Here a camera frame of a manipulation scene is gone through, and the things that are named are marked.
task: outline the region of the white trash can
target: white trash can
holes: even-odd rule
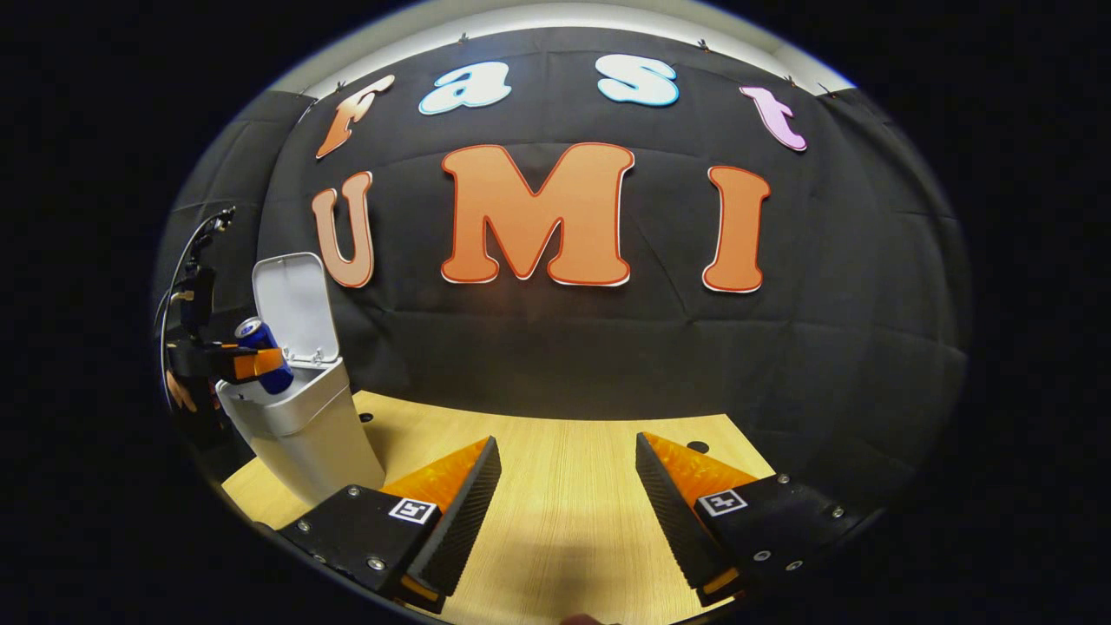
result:
[[[302,502],[317,506],[340,488],[381,488],[386,473],[367,441],[328,302],[324,265],[311,252],[254,265],[259,317],[293,372],[270,395],[258,382],[220,381],[217,396],[254,454]]]

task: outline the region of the letter m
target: letter m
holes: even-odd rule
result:
[[[481,283],[498,275],[487,253],[487,225],[513,274],[532,275],[556,228],[559,253],[548,274],[561,284],[618,285],[629,280],[621,259],[621,180],[632,152],[608,143],[578,143],[560,157],[533,193],[501,145],[472,145],[443,158],[456,178],[452,252],[440,269],[450,282]]]

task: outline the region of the letter s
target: letter s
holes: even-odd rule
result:
[[[594,62],[594,69],[609,77],[598,81],[598,90],[614,102],[665,107],[679,99],[679,88],[671,81],[675,70],[663,61],[608,54]]]

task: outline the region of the pink letter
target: pink letter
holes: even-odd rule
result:
[[[807,140],[795,134],[791,130],[791,127],[787,124],[787,118],[793,118],[794,113],[791,112],[791,109],[787,104],[777,100],[775,95],[771,94],[771,91],[761,89],[760,87],[741,87],[741,93],[752,98],[752,101],[757,103],[757,110],[760,111],[760,119],[763,120],[764,128],[780,143],[799,152],[807,149]]]

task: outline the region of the orange letter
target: orange letter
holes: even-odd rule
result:
[[[472,145],[443,158],[456,177],[456,224],[451,258],[440,273],[449,282],[489,282],[498,262],[487,254],[490,224],[513,274],[527,280],[556,226],[559,253],[548,274],[561,284],[614,286],[629,280],[621,259],[621,179],[633,165],[629,150],[578,143],[560,157],[533,193],[501,145]]]
[[[390,88],[390,84],[393,84],[392,74],[369,87],[363,87],[336,107],[336,119],[332,120],[332,127],[328,130],[328,137],[324,137],[324,142],[317,150],[318,159],[324,158],[326,154],[347,142],[348,137],[351,135],[350,125],[367,114],[370,103],[374,101],[374,91],[386,91]]]
[[[755,173],[735,167],[711,167],[709,175],[721,196],[721,221],[718,252],[702,271],[702,283],[711,290],[752,292],[763,281],[757,266],[760,203],[771,194],[771,187]]]
[[[336,220],[332,218],[336,189],[326,189],[312,198],[324,266],[337,282],[353,289],[369,282],[374,272],[374,245],[370,241],[370,220],[367,216],[367,189],[372,180],[369,171],[360,171],[343,182],[343,196],[351,212],[351,235],[354,238],[353,260],[343,258],[336,240]]]

